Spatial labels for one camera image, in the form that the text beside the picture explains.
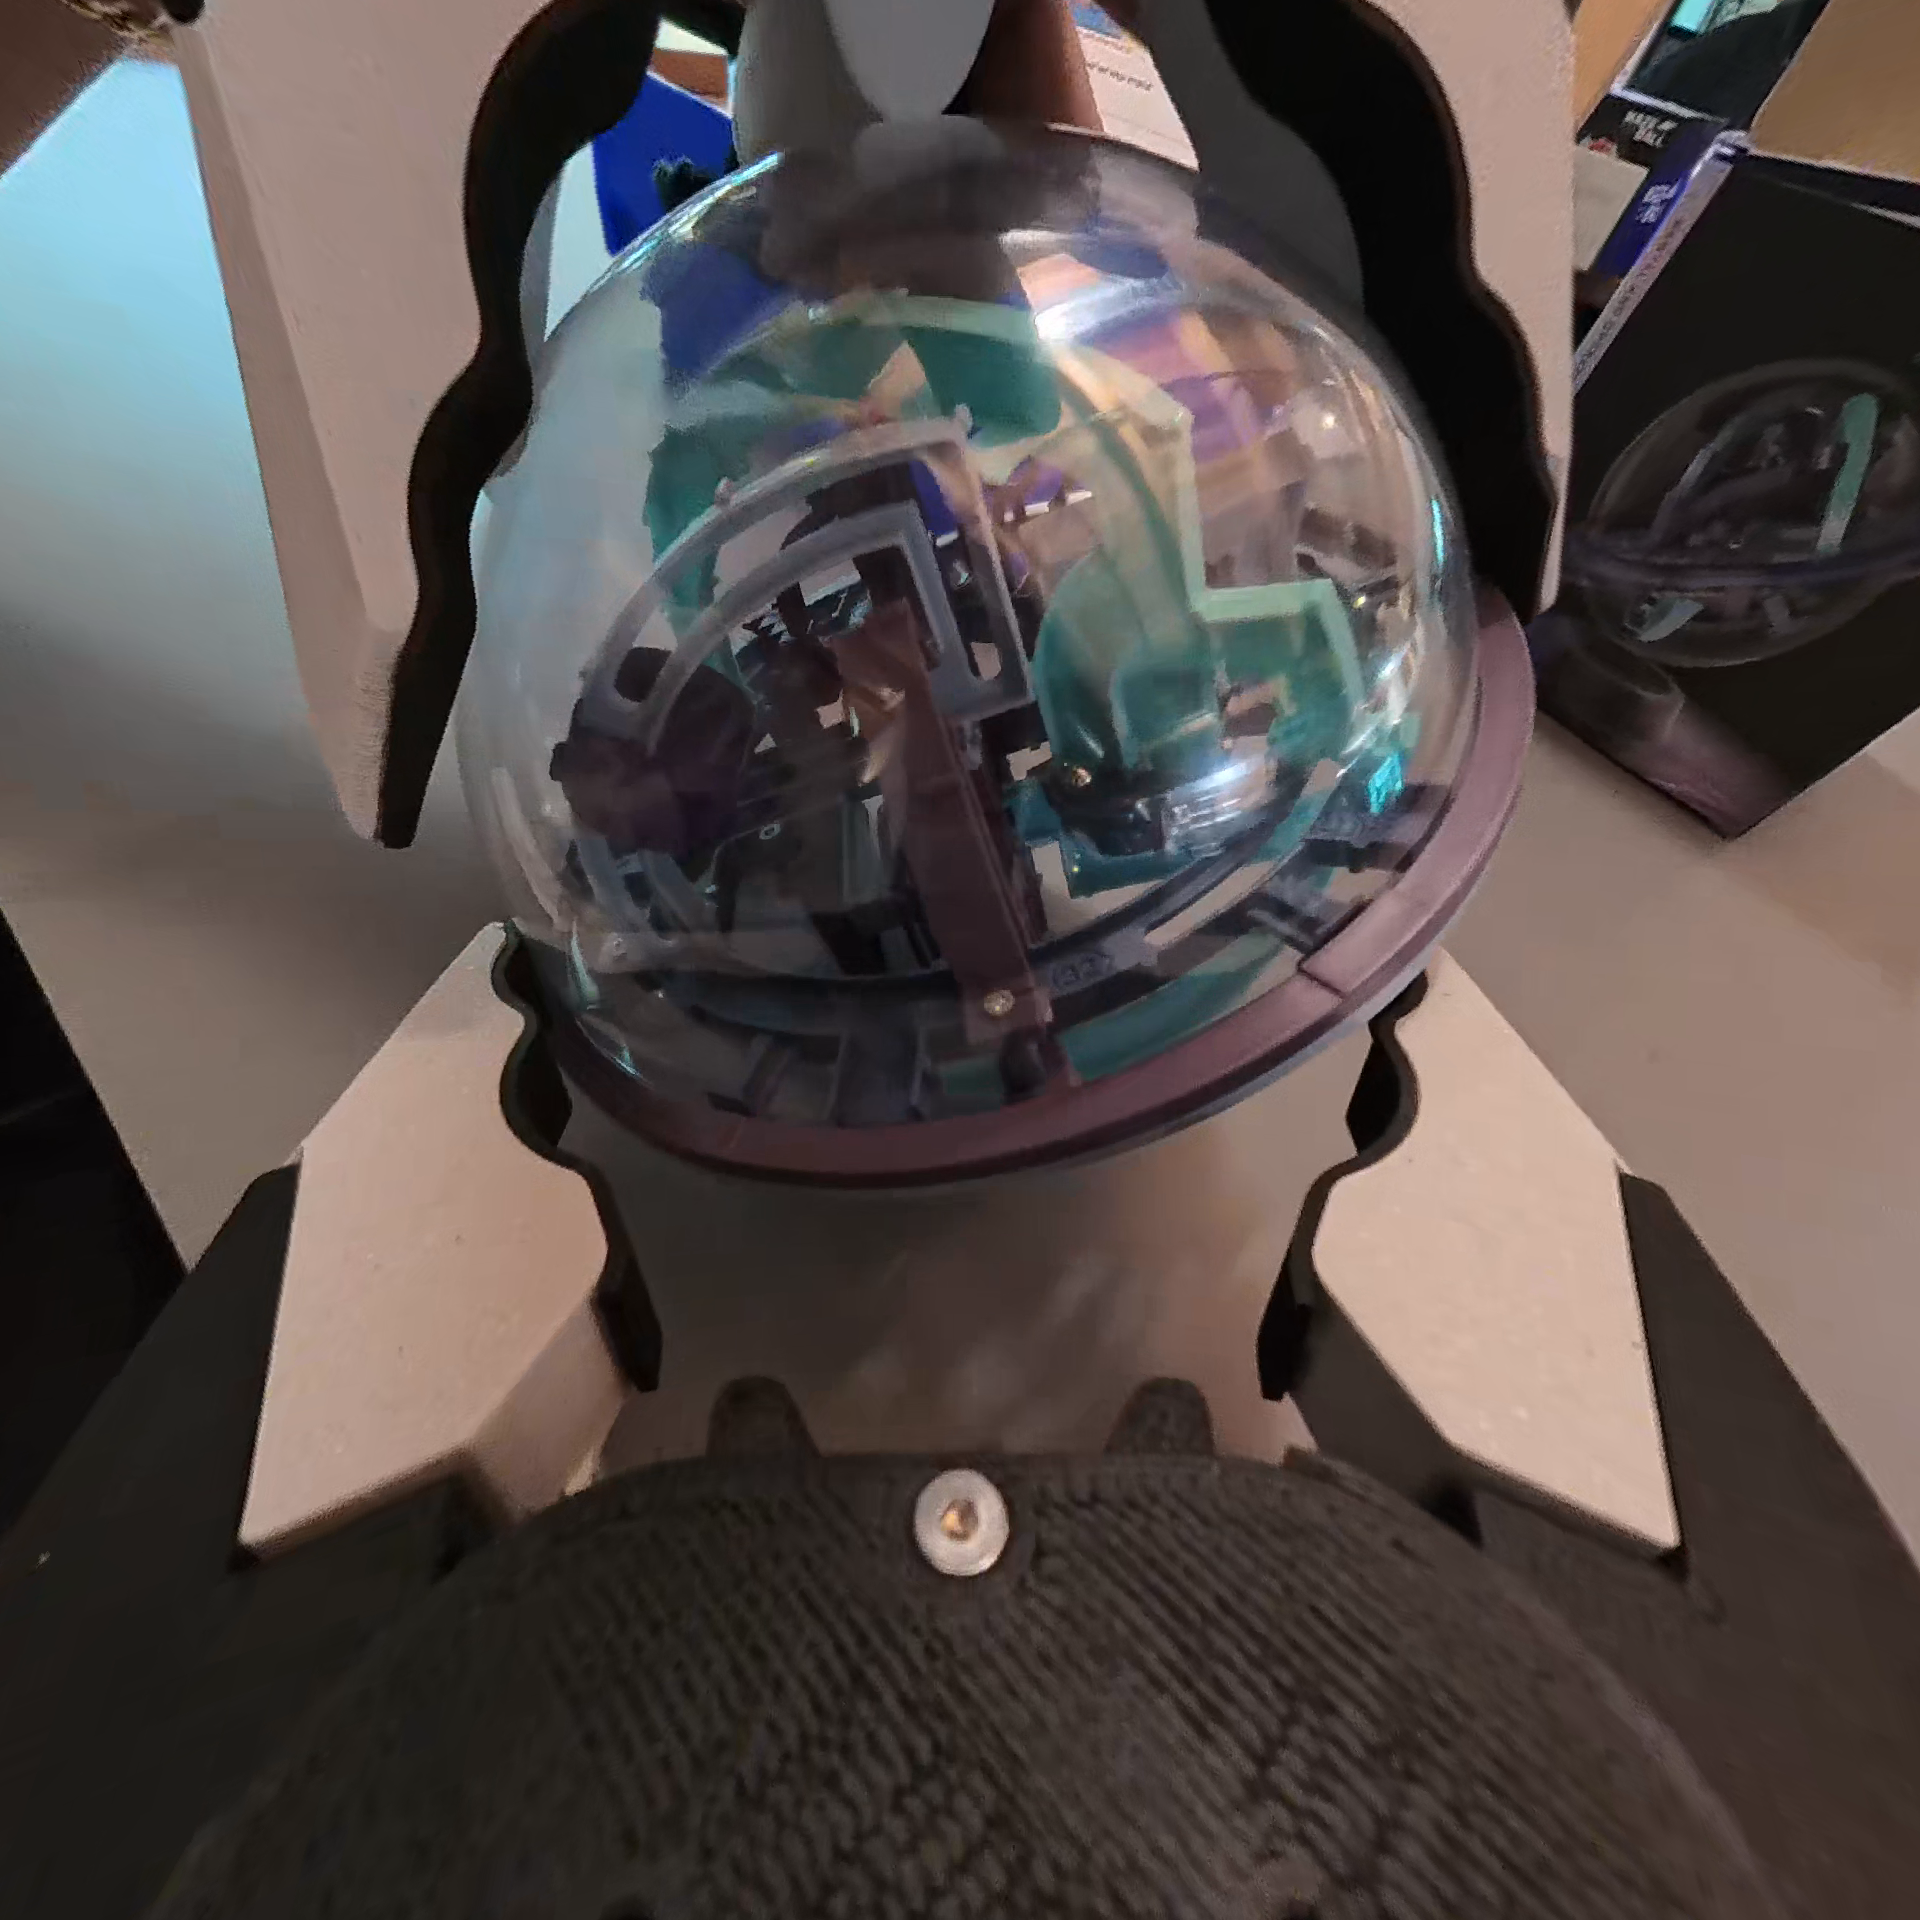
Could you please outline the dark maze ball box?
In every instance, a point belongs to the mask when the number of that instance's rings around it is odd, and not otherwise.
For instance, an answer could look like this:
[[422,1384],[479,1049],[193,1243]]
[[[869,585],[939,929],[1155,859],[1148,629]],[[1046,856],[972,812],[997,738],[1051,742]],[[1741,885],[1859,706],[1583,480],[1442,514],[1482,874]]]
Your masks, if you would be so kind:
[[1542,710],[1737,840],[1916,714],[1916,221],[1711,120],[1583,274]]

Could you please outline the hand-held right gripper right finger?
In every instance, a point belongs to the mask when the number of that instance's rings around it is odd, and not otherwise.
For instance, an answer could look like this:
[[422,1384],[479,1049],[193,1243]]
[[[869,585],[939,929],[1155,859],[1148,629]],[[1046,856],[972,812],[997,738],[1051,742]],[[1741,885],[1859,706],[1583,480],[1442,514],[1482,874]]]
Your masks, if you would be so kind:
[[1484,1500],[1621,1552],[1682,1520],[1626,1166],[1460,966],[1367,1024],[1257,1334],[1315,1444],[1473,1530]]

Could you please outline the person's left hand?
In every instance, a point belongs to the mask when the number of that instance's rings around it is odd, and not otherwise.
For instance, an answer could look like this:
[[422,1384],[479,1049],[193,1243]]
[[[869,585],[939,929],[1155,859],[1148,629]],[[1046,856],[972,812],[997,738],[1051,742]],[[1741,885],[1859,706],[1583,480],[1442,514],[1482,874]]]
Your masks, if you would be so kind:
[[1102,133],[1067,2],[994,2],[954,107],[987,121]]

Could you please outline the blue plastic bin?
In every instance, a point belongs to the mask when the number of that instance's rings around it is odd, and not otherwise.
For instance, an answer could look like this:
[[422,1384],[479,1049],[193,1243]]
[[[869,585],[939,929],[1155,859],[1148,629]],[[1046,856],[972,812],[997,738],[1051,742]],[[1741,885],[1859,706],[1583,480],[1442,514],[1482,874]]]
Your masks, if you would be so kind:
[[615,256],[734,164],[734,123],[673,81],[650,73],[630,107],[591,139],[591,185]]

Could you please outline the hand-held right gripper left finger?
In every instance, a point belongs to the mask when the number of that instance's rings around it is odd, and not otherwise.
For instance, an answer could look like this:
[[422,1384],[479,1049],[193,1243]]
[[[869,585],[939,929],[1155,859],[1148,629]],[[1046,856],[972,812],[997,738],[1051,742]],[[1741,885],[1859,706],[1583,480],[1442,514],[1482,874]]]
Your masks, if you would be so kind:
[[532,956],[482,929],[295,1156],[239,1546],[457,1482],[515,1520],[585,1484],[663,1332],[572,1101]]

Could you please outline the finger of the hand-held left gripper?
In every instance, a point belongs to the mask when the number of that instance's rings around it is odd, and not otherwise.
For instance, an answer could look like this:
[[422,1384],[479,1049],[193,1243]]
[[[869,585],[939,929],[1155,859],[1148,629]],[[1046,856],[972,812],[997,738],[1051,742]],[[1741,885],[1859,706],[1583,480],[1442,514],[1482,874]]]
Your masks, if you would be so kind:
[[1476,573],[1555,596],[1572,418],[1572,29],[1555,2],[1141,2],[1233,217],[1417,402]]
[[532,408],[523,256],[633,105],[650,6],[178,4],[175,61],[319,754],[348,822],[406,849],[475,498]]

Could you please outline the clear plastic maze ball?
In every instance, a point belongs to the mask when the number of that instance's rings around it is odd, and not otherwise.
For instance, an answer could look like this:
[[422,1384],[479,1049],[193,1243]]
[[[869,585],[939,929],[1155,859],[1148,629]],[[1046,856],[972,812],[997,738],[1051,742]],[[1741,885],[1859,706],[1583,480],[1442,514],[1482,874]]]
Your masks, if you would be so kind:
[[734,169],[540,353],[457,710],[564,1076],[742,1178],[1167,1134],[1429,962],[1526,645],[1402,371],[1107,138]]

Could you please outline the brown cardboard backing board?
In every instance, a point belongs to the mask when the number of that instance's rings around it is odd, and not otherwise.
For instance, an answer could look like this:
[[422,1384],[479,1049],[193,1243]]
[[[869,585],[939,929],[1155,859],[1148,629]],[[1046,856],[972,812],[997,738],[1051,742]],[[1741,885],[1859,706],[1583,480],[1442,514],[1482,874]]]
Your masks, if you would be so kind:
[[1751,133],[1781,178],[1918,220],[1918,2],[1829,2]]

